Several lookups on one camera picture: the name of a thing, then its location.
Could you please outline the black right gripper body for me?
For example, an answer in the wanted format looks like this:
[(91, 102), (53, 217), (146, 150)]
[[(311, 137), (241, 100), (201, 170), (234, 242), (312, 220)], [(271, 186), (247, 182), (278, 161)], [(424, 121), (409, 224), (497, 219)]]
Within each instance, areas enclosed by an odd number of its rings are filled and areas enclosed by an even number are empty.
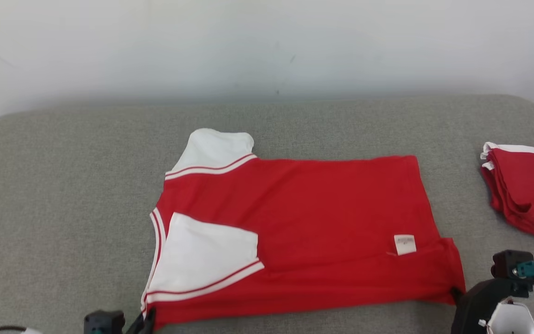
[(497, 305), (509, 297), (522, 297), (522, 283), (519, 281), (493, 278), (477, 283), (460, 296), (451, 325), (452, 334), (487, 334), (487, 323)]

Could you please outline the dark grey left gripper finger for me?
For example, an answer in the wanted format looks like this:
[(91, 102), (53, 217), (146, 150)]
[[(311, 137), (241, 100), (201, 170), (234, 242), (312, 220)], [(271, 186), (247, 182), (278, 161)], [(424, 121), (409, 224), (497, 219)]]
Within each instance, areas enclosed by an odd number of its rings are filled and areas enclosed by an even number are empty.
[(155, 326), (156, 308), (151, 307), (146, 311), (146, 315), (141, 313), (137, 318), (138, 333), (153, 333)]

